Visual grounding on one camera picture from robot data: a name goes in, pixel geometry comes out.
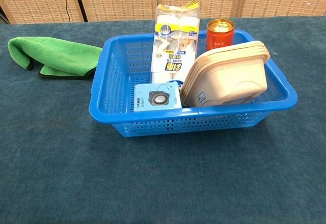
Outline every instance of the red can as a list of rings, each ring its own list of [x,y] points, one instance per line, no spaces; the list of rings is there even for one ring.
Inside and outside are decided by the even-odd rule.
[[[206,51],[213,48],[231,46],[234,36],[234,23],[229,19],[215,19],[207,25]]]

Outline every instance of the black object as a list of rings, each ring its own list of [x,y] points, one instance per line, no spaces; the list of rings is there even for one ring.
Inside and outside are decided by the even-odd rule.
[[[148,101],[151,105],[166,105],[169,103],[170,94],[163,91],[153,91],[149,93]]]

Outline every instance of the table surface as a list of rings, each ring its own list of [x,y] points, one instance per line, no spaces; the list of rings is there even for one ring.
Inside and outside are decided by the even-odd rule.
[[[0,25],[0,223],[323,223],[326,17],[234,21],[265,43],[296,107],[252,128],[136,138],[91,118],[92,78],[39,78],[7,43],[102,47],[153,21]]]

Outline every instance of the green microfiber cloth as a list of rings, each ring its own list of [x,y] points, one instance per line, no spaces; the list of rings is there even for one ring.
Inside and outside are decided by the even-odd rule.
[[[52,37],[16,37],[8,42],[13,60],[32,70],[33,60],[44,66],[39,76],[83,79],[95,71],[102,48]]]

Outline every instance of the gold can top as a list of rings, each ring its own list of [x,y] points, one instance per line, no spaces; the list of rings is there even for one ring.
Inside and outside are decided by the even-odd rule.
[[[207,28],[212,32],[226,33],[234,29],[234,23],[229,19],[215,19],[208,23]]]

